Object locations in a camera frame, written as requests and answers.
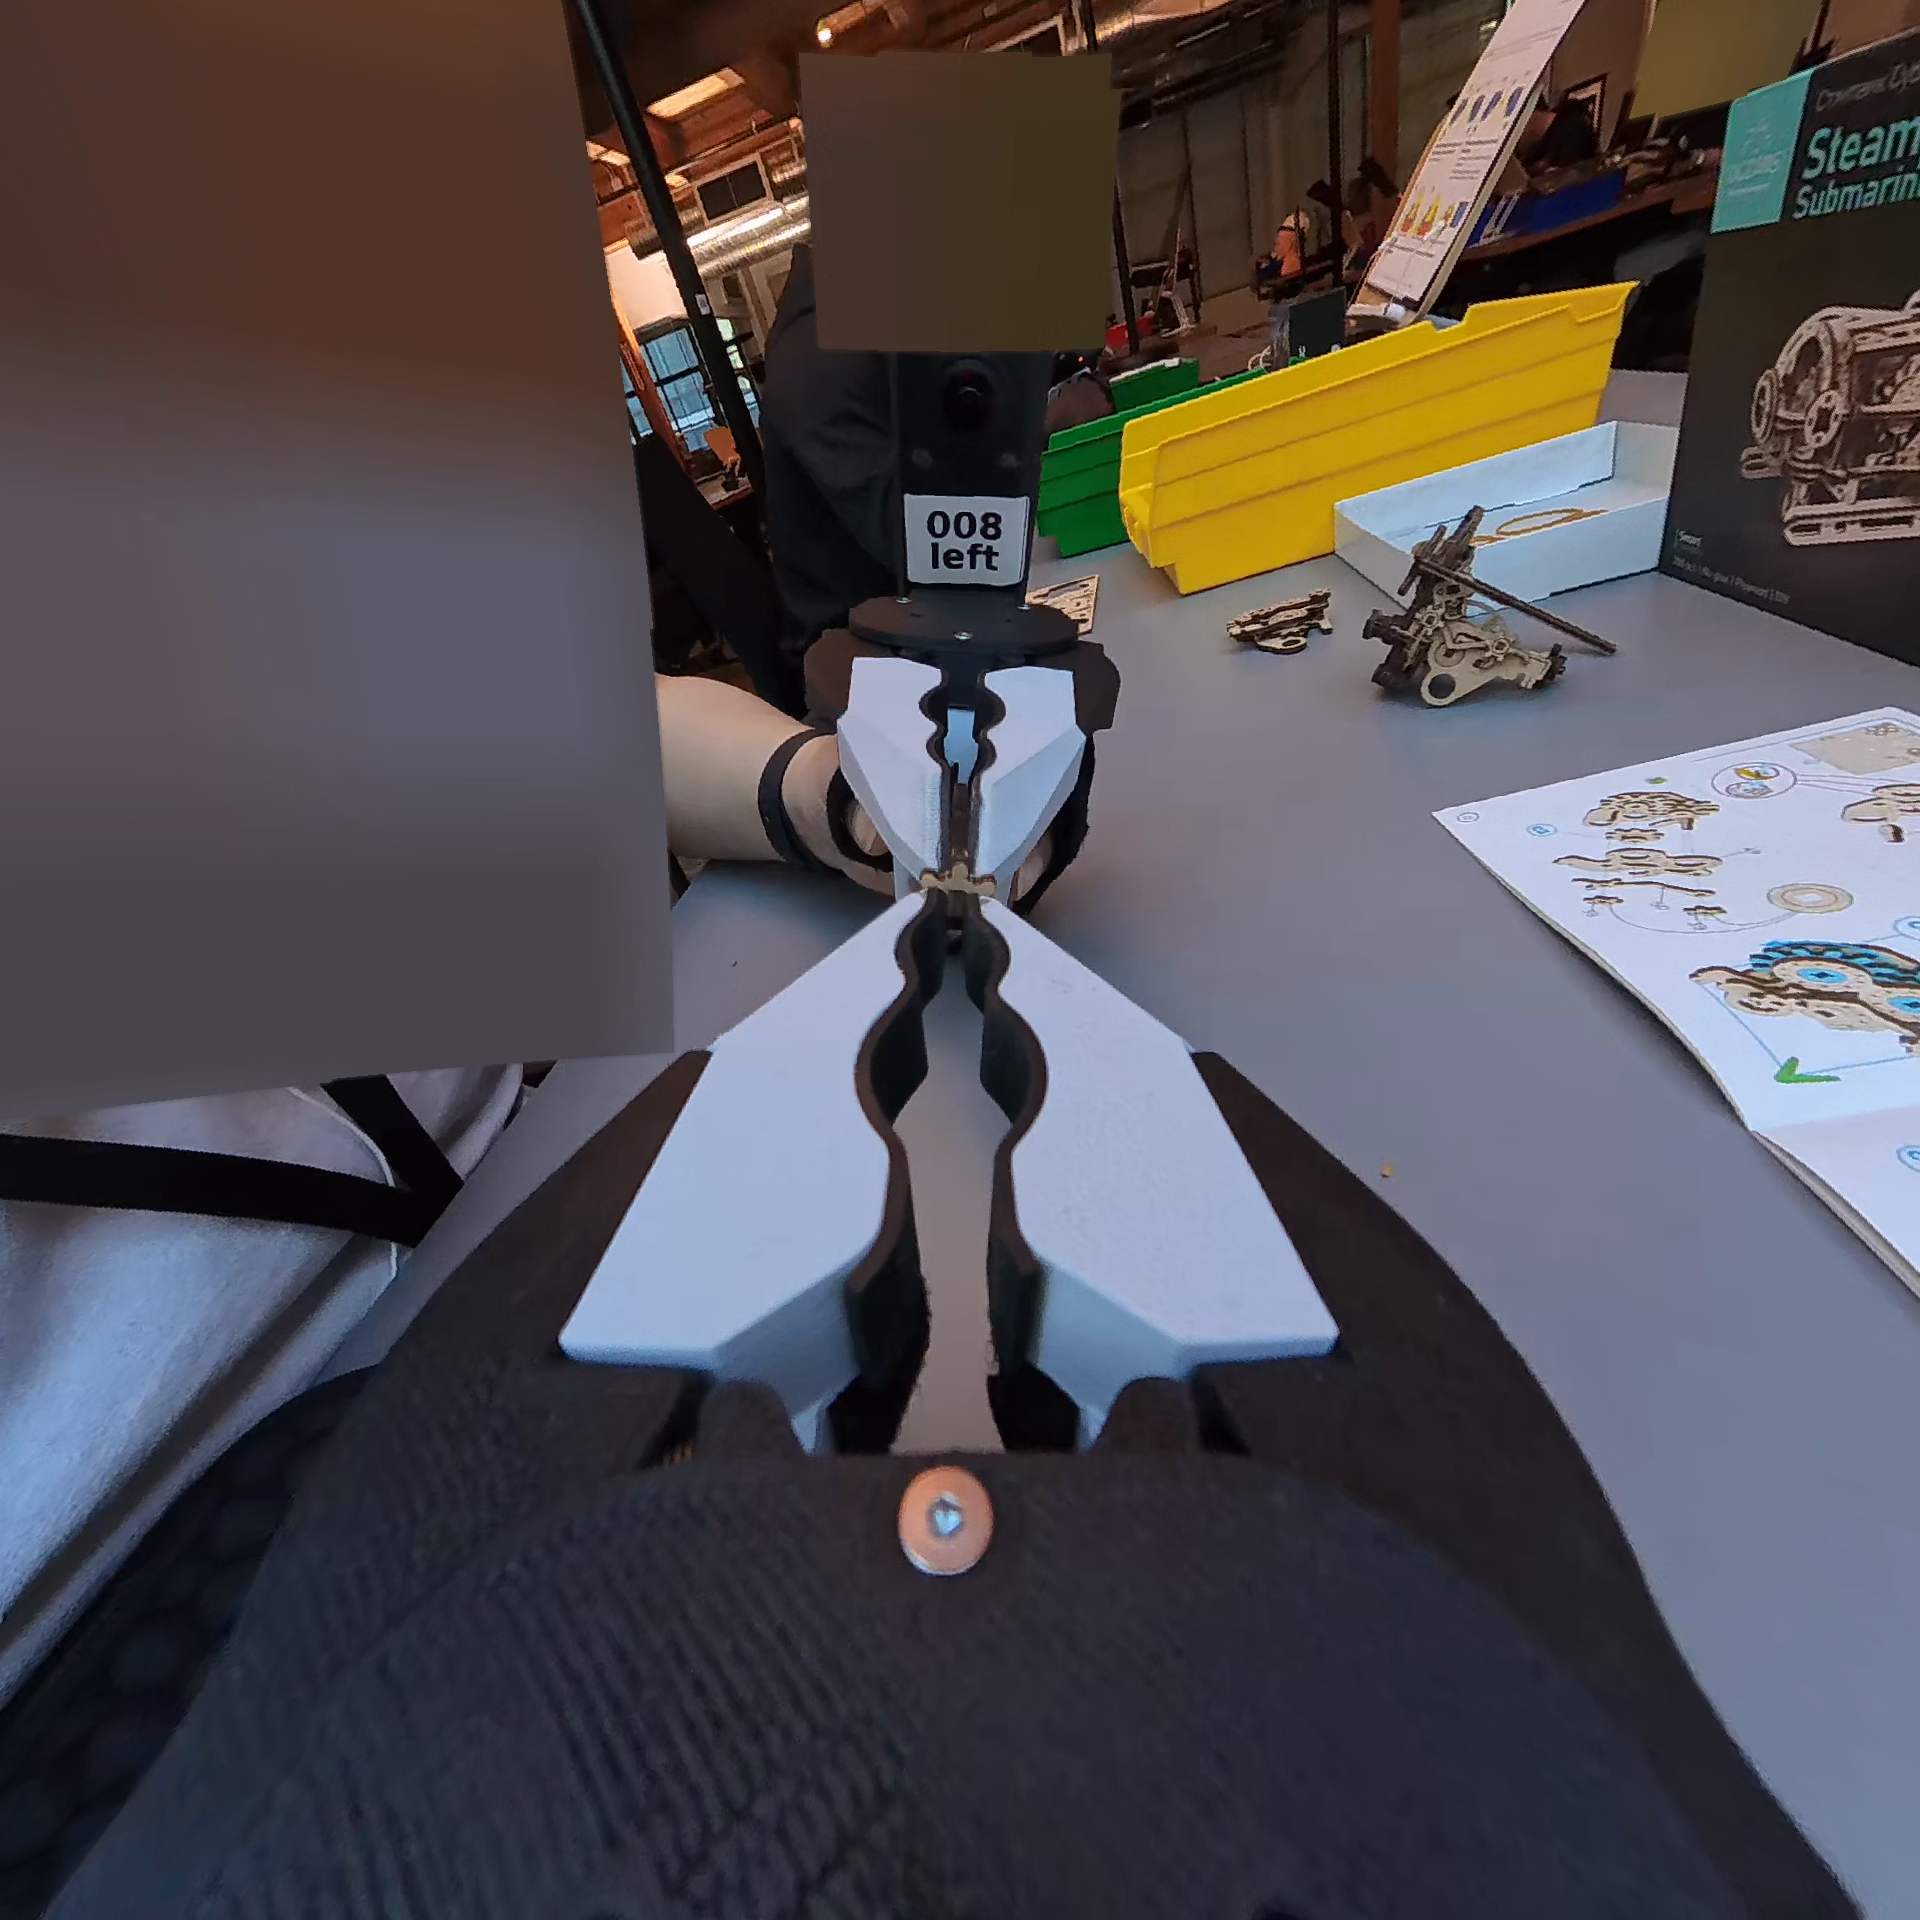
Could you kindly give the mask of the background document stand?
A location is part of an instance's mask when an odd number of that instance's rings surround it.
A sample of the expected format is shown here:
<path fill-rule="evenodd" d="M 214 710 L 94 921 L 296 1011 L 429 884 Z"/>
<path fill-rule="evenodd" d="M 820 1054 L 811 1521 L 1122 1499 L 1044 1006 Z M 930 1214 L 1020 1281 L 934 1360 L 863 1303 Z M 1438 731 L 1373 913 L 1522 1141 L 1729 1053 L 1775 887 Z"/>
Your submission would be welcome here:
<path fill-rule="evenodd" d="M 1425 320 L 1473 242 L 1492 187 L 1513 157 L 1547 66 L 1581 5 L 1513 5 L 1486 39 L 1459 101 L 1435 124 L 1400 208 L 1373 249 L 1355 313 Z"/>

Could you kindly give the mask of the yellow plastic bin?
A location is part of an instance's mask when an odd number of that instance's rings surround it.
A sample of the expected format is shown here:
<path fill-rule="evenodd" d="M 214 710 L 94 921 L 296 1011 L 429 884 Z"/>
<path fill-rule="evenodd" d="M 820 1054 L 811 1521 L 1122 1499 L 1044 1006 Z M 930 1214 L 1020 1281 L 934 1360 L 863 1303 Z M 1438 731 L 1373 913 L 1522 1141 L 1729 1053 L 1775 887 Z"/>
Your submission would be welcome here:
<path fill-rule="evenodd" d="M 1121 440 L 1122 530 L 1178 591 L 1323 559 L 1349 499 L 1590 428 L 1632 294 L 1486 301 L 1145 415 Z"/>

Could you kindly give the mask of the dark wooden model assembly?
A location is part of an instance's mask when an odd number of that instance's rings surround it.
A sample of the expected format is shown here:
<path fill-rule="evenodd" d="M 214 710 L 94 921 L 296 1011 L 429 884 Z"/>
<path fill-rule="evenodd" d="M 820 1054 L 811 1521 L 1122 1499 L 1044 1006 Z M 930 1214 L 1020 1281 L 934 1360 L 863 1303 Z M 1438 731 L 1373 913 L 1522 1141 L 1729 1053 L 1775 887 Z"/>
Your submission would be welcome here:
<path fill-rule="evenodd" d="M 1476 582 L 1473 545 L 1485 510 L 1468 510 L 1455 528 L 1438 528 L 1413 545 L 1406 605 L 1368 614 L 1363 639 L 1384 647 L 1373 682 L 1389 695 L 1417 690 L 1425 706 L 1447 710 L 1486 688 L 1545 690 L 1569 667 L 1565 647 L 1526 649 L 1504 624 L 1519 610 L 1604 658 L 1618 640 L 1599 639 L 1508 588 Z"/>

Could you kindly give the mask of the person's left hand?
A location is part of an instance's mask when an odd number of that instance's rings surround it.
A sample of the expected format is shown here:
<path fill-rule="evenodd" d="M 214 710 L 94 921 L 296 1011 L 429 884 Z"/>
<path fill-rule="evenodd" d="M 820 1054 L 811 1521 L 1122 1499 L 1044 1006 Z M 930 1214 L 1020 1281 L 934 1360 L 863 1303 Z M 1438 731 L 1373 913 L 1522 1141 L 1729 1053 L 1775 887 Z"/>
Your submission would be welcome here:
<path fill-rule="evenodd" d="M 781 755 L 781 817 L 806 873 L 846 877 L 897 901 L 892 850 L 841 779 L 834 731 L 792 731 Z"/>

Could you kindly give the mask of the assembly instruction booklet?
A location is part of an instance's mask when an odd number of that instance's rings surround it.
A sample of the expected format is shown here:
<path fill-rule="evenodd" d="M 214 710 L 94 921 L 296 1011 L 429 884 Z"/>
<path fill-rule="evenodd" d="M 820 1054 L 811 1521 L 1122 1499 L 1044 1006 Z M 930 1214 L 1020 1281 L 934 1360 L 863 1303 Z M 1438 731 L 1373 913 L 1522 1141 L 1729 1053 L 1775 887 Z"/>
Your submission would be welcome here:
<path fill-rule="evenodd" d="M 1868 710 L 1435 820 L 1634 996 L 1915 1289 L 1915 714 Z"/>

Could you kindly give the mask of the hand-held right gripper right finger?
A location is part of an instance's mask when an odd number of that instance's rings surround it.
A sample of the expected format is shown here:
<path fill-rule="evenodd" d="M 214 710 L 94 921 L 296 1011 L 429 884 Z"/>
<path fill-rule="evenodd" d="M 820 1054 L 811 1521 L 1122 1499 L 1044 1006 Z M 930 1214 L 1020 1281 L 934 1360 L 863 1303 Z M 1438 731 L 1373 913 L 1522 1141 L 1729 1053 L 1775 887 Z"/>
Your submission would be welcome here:
<path fill-rule="evenodd" d="M 1339 1333 L 1192 1046 L 1008 908 L 977 901 L 989 1201 L 989 1413 L 1006 1448 L 1088 1447 L 1131 1383 L 1322 1360 Z"/>

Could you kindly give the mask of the white cardboard tray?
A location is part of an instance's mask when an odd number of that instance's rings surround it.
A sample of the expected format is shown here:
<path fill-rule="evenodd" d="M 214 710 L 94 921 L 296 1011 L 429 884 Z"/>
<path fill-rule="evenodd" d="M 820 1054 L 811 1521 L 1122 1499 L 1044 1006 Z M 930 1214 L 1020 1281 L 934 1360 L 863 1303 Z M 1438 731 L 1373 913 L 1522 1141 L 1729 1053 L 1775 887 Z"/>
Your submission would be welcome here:
<path fill-rule="evenodd" d="M 1676 428 L 1604 423 L 1337 505 L 1337 555 L 1400 591 L 1413 545 L 1485 510 L 1473 572 L 1545 605 L 1659 564 Z"/>

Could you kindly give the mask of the green plastic bin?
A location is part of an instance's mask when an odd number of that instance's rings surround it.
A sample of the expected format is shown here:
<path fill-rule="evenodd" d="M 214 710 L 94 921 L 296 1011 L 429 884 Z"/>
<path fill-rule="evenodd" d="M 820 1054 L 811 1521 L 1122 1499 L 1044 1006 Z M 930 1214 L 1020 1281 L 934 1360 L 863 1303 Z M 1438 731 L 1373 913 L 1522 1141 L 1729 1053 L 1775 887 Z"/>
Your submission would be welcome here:
<path fill-rule="evenodd" d="M 1236 372 L 1216 383 L 1199 381 L 1199 359 L 1166 359 L 1111 381 L 1115 411 L 1107 419 L 1069 425 L 1044 449 L 1035 530 L 1059 545 L 1059 559 L 1093 555 L 1129 544 L 1121 514 L 1121 440 L 1122 425 L 1216 395 L 1269 370 Z"/>

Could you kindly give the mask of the black model kit box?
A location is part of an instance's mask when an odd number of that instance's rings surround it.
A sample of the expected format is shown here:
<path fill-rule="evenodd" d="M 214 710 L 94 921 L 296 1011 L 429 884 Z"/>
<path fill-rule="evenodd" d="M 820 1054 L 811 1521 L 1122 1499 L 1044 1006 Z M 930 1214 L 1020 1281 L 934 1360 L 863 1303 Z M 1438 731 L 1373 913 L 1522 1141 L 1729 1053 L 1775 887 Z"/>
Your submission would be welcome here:
<path fill-rule="evenodd" d="M 1915 659 L 1915 29 L 1729 105 L 1664 572 Z"/>

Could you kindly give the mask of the black honeycomb cushion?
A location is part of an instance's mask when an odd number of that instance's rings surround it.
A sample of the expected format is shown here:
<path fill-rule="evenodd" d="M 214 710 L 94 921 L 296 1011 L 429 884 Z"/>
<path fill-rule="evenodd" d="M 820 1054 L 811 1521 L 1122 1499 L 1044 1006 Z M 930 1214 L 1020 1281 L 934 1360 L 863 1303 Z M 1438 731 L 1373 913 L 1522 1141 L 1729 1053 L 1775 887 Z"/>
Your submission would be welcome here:
<path fill-rule="evenodd" d="M 4 1915 L 41 1915 L 176 1736 L 370 1369 L 252 1427 L 4 1705 Z"/>

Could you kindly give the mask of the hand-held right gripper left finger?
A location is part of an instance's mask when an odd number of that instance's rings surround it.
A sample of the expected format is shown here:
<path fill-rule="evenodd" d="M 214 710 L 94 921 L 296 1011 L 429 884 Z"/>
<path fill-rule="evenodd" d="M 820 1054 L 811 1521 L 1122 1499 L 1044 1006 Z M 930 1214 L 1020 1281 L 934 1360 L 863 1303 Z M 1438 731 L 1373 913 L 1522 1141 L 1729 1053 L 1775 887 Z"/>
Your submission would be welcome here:
<path fill-rule="evenodd" d="M 806 1448 L 892 1448 L 930 1333 L 897 1120 L 946 954 L 946 901 L 900 901 L 695 1054 L 569 1360 L 759 1383 Z"/>

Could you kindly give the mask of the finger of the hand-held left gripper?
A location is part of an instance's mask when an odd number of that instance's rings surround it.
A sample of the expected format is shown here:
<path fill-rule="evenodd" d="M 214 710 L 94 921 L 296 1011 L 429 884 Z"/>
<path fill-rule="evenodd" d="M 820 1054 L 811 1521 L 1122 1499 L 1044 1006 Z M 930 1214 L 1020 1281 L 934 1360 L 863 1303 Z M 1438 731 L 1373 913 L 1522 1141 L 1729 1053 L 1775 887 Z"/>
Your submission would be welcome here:
<path fill-rule="evenodd" d="M 1075 676 L 1044 663 L 987 673 L 977 714 L 973 877 L 1012 884 L 1082 773 Z"/>
<path fill-rule="evenodd" d="M 897 896 L 951 884 L 946 679 L 921 659 L 853 659 L 838 770 L 892 850 Z"/>

